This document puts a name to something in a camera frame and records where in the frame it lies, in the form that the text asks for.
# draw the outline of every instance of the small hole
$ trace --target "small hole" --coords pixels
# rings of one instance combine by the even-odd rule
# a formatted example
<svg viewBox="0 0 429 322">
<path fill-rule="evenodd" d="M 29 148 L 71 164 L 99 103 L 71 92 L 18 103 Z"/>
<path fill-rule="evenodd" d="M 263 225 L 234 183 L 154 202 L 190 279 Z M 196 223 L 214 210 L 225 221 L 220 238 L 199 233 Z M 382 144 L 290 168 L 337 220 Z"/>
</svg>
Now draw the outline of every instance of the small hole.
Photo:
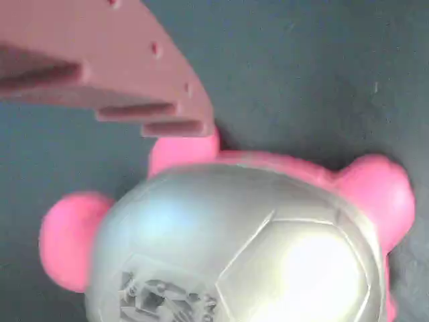
<svg viewBox="0 0 429 322">
<path fill-rule="evenodd" d="M 83 67 L 79 64 L 53 66 L 45 70 L 31 70 L 18 76 L 0 77 L 0 96 L 21 96 L 24 91 L 57 87 L 79 83 L 84 75 Z"/>
<path fill-rule="evenodd" d="M 160 59 L 162 56 L 162 47 L 157 42 L 152 42 L 150 45 L 153 56 L 156 59 Z"/>
<path fill-rule="evenodd" d="M 99 121 L 141 121 L 156 117 L 175 115 L 178 106 L 168 103 L 154 103 L 146 105 L 130 105 L 123 107 L 103 107 L 97 111 Z"/>
<path fill-rule="evenodd" d="M 122 0 L 107 0 L 113 9 L 118 9 L 121 6 Z"/>
<path fill-rule="evenodd" d="M 192 97 L 192 90 L 193 90 L 192 85 L 189 83 L 186 83 L 185 84 L 185 92 L 186 92 L 186 94 L 188 94 L 188 97 L 190 97 L 190 98 Z"/>
<path fill-rule="evenodd" d="M 210 315 L 205 315 L 202 320 L 204 322 L 213 322 L 213 317 L 211 317 Z"/>
<path fill-rule="evenodd" d="M 188 300 L 191 303 L 195 303 L 195 302 L 198 302 L 200 300 L 200 296 L 198 294 L 196 294 L 196 293 L 190 293 L 188 295 Z"/>
<path fill-rule="evenodd" d="M 145 124 L 143 136 L 201 136 L 205 126 L 201 121 L 170 121 Z"/>
<path fill-rule="evenodd" d="M 160 297 L 157 294 L 150 292 L 143 300 L 143 309 L 150 312 L 156 312 L 156 309 L 160 307 L 164 301 L 164 297 Z"/>
</svg>

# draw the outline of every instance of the pink body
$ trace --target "pink body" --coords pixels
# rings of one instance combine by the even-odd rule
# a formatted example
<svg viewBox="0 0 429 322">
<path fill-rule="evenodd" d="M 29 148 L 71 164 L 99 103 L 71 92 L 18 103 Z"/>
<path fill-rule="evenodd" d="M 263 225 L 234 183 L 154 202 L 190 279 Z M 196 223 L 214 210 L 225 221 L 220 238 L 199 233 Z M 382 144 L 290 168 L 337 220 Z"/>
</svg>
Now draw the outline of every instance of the pink body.
<svg viewBox="0 0 429 322">
<path fill-rule="evenodd" d="M 383 156 L 370 155 L 340 172 L 331 172 L 289 156 L 220 151 L 215 134 L 207 138 L 159 139 L 150 156 L 149 177 L 174 166 L 213 162 L 272 168 L 336 193 L 362 209 L 378 230 L 385 258 L 388 321 L 394 320 L 387 254 L 414 221 L 414 195 L 400 166 Z M 85 290 L 93 238 L 110 205 L 111 201 L 100 195 L 79 193 L 65 197 L 47 214 L 40 232 L 40 253 L 46 272 L 59 285 L 76 292 Z"/>
</svg>

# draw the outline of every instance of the dark gray background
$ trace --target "dark gray background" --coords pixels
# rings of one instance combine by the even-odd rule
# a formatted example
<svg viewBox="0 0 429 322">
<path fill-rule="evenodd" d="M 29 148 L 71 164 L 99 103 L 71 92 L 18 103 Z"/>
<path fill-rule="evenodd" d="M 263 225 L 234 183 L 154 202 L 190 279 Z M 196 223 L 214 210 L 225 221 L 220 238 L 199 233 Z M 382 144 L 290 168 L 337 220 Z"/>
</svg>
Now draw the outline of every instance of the dark gray background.
<svg viewBox="0 0 429 322">
<path fill-rule="evenodd" d="M 428 321 L 429 2 L 146 4 L 200 75 L 228 146 L 331 169 L 382 152 L 406 167 L 417 219 L 391 257 L 393 293 L 398 321 Z M 82 296 L 41 269 L 41 218 L 71 191 L 120 197 L 144 178 L 154 141 L 86 111 L 10 104 L 0 138 L 0 319 L 83 322 Z"/>
</svg>

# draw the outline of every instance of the pink ear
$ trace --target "pink ear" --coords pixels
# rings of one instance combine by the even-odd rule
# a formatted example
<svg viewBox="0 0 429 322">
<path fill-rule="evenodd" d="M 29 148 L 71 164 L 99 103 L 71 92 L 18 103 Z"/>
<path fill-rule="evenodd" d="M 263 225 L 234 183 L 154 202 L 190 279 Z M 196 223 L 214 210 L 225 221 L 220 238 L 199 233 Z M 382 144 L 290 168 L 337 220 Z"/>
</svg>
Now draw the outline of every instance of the pink ear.
<svg viewBox="0 0 429 322">
<path fill-rule="evenodd" d="M 219 135 L 204 138 L 160 138 L 149 157 L 149 177 L 173 166 L 207 162 L 219 154 Z"/>
<path fill-rule="evenodd" d="M 44 270 L 54 282 L 74 292 L 85 291 L 94 236 L 112 204 L 99 193 L 74 193 L 48 211 L 39 251 Z"/>
<path fill-rule="evenodd" d="M 377 226 L 384 254 L 405 236 L 414 221 L 414 194 L 403 168 L 383 156 L 364 156 L 341 171 L 340 195 L 366 212 Z"/>
</svg>

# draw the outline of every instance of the pink plastic part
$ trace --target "pink plastic part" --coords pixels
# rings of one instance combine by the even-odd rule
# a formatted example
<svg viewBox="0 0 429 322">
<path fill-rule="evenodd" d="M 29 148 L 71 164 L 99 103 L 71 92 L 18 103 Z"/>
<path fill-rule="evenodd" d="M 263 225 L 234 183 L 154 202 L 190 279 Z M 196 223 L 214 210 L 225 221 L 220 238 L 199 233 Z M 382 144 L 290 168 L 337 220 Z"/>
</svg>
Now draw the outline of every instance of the pink plastic part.
<svg viewBox="0 0 429 322">
<path fill-rule="evenodd" d="M 99 193 L 75 193 L 49 210 L 40 230 L 39 250 L 44 270 L 55 283 L 85 291 L 94 236 L 112 204 Z"/>
<path fill-rule="evenodd" d="M 0 100 L 95 109 L 145 136 L 214 129 L 201 82 L 139 0 L 2 2 Z"/>
<path fill-rule="evenodd" d="M 219 135 L 215 132 L 207 138 L 159 139 L 149 158 L 149 176 L 196 163 L 242 163 L 274 169 L 336 193 L 358 206 L 378 230 L 386 271 L 388 321 L 394 320 L 396 308 L 389 291 L 387 253 L 411 228 L 415 204 L 407 174 L 401 167 L 383 156 L 372 155 L 357 159 L 340 172 L 331 172 L 289 156 L 221 152 Z M 40 251 L 51 278 L 63 287 L 81 292 L 87 282 L 93 236 L 110 203 L 97 195 L 73 196 L 60 201 L 48 213 L 42 226 Z"/>
<path fill-rule="evenodd" d="M 173 166 L 210 162 L 218 153 L 217 132 L 205 138 L 158 139 L 149 156 L 148 176 L 151 177 Z"/>
</svg>

